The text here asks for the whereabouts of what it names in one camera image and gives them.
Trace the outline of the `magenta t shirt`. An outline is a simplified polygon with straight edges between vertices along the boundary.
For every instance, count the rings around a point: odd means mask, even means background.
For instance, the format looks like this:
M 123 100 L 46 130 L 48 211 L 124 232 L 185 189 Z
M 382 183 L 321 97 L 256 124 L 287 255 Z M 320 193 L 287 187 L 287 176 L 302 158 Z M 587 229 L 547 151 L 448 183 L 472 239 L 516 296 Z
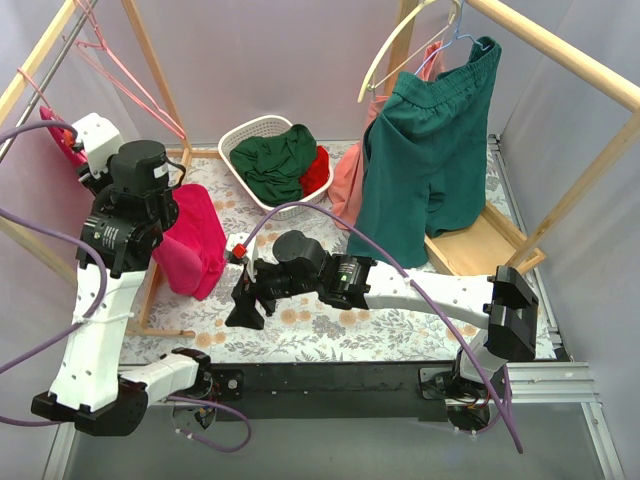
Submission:
M 95 192 L 108 182 L 107 165 L 104 169 L 92 168 L 82 142 L 73 139 L 69 131 L 52 127 L 49 132 L 74 167 L 80 183 L 95 198 Z M 105 269 L 108 276 L 119 278 L 124 273 L 144 272 L 155 262 L 173 292 L 203 300 L 224 270 L 226 236 L 206 188 L 184 181 L 172 183 L 170 170 L 175 164 L 169 158 L 167 163 L 178 214 L 114 215 L 90 210 L 80 239 L 100 258 L 94 260 L 84 249 L 78 249 L 78 267 L 93 265 Z

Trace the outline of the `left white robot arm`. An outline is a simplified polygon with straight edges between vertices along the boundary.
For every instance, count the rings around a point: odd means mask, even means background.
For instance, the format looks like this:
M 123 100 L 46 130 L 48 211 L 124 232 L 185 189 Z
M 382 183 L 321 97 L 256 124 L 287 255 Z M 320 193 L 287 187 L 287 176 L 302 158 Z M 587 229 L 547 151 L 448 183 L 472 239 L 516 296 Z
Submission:
M 74 330 L 52 385 L 33 398 L 32 414 L 92 436 L 127 436 L 155 402 L 174 393 L 200 400 L 211 392 L 210 358 L 194 349 L 118 372 L 152 252 L 178 217 L 167 167 L 165 147 L 153 140 L 127 142 L 108 157 L 112 181 L 97 194 L 80 235 L 99 257 L 76 254 Z

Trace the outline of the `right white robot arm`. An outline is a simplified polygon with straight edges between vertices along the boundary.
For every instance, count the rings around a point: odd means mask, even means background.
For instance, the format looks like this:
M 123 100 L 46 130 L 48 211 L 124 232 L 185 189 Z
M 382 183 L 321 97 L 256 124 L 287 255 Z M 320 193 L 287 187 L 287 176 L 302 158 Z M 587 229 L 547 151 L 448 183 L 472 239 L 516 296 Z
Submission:
M 499 266 L 492 275 L 451 276 L 395 266 L 370 257 L 331 254 L 298 230 L 280 235 L 274 262 L 260 259 L 245 234 L 226 242 L 227 260 L 243 270 L 231 297 L 229 327 L 261 330 L 280 299 L 316 293 L 339 310 L 398 309 L 445 315 L 477 328 L 460 350 L 451 379 L 464 397 L 475 397 L 509 362 L 536 357 L 539 299 L 518 270 Z

